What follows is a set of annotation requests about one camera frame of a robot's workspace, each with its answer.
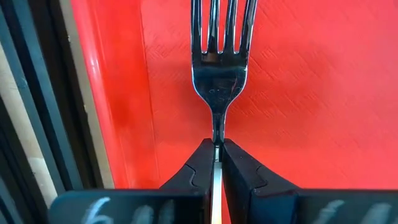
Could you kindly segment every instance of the fork tine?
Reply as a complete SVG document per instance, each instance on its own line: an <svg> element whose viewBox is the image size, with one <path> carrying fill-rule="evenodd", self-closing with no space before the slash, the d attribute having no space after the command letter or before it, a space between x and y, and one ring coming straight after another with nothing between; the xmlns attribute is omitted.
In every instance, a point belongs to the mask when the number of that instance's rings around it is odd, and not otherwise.
<svg viewBox="0 0 398 224"><path fill-rule="evenodd" d="M228 0L224 51L233 52L235 42L236 4L238 0Z"/></svg>
<svg viewBox="0 0 398 224"><path fill-rule="evenodd" d="M254 15L256 14L257 0L247 0L244 9L243 27L241 35L241 46L239 53L242 57L247 58L250 50L251 34L253 32Z"/></svg>
<svg viewBox="0 0 398 224"><path fill-rule="evenodd" d="M192 57L201 57L201 0L191 1L191 51Z"/></svg>
<svg viewBox="0 0 398 224"><path fill-rule="evenodd" d="M218 13L220 0L211 0L207 52L218 52Z"/></svg>

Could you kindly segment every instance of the textured red surface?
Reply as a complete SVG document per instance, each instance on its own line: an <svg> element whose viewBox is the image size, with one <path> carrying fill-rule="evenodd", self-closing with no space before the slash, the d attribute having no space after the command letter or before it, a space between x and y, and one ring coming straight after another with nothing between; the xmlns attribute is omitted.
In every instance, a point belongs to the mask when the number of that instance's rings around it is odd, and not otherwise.
<svg viewBox="0 0 398 224"><path fill-rule="evenodd" d="M190 1L72 3L116 186L158 187L211 136ZM392 0L259 0L226 137L301 187L398 188L397 24Z"/></svg>

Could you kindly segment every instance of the fork neck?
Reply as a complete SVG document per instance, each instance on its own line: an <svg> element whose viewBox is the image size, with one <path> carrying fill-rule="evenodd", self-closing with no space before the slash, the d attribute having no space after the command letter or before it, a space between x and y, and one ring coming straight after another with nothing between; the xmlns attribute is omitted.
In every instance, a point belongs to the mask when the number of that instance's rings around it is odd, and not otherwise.
<svg viewBox="0 0 398 224"><path fill-rule="evenodd" d="M221 152L224 144L226 113L213 113L213 143L215 145L216 162L221 160Z"/></svg>

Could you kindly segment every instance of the silver fork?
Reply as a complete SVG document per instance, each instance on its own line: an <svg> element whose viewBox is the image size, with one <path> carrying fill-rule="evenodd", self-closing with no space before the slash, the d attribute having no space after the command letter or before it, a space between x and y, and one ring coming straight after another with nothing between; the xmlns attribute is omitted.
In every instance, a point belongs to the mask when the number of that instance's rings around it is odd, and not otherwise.
<svg viewBox="0 0 398 224"><path fill-rule="evenodd" d="M257 0L246 0L239 51L234 51L236 5L228 0L224 50L218 51L220 0L211 0L207 51L201 51L201 0L191 5L192 80L196 92L208 104L213 119L215 164L211 222L221 223L221 152L228 106L242 92L248 75L250 42Z"/></svg>

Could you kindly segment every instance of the red background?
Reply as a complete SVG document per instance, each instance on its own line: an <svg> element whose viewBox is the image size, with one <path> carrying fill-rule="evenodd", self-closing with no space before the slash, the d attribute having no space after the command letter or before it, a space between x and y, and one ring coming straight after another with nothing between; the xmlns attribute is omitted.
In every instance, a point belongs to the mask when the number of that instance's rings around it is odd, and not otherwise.
<svg viewBox="0 0 398 224"><path fill-rule="evenodd" d="M116 187L156 188L211 136L190 1L72 4ZM300 187L398 188L397 24L394 0L259 0L226 137Z"/></svg>

